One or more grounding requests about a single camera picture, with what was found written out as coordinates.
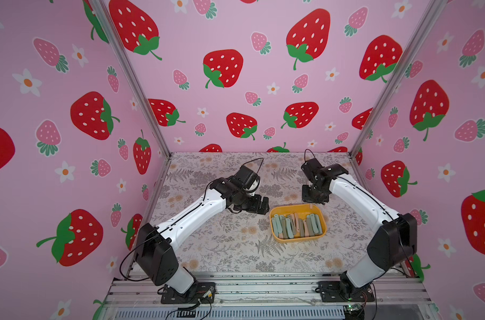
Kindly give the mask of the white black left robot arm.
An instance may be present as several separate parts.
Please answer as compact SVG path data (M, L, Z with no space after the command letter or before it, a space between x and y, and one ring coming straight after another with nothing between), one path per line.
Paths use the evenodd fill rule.
M196 293L198 281L180 266L176 253L185 240L210 218L229 210L264 215L269 198L256 194L260 177L255 173L210 182L202 196L176 216L158 225L147 223L138 232L134 260L156 285L166 285L177 295Z

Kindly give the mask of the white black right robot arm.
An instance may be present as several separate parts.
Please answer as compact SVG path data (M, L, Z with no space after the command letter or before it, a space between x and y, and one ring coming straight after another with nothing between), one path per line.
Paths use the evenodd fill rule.
M325 204L335 195L357 213L374 232L366 255L340 277L340 288L352 295L382 277L390 268L417 253L417 220L400 214L365 190L339 164L323 166L310 159L301 166L310 182L302 186L302 200Z

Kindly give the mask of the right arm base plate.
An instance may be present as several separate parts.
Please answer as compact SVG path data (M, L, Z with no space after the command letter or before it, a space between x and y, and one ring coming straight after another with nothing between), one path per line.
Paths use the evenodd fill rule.
M354 288L350 283L343 281L320 281L315 292L325 303L375 302L375 295L369 284Z

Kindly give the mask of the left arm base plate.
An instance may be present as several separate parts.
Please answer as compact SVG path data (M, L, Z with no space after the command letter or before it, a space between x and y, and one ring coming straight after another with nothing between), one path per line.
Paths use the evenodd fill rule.
M214 282L195 282L185 293L179 293L177 290L165 285L161 295L161 304L178 305L178 304L196 304L214 302L216 294L216 283Z

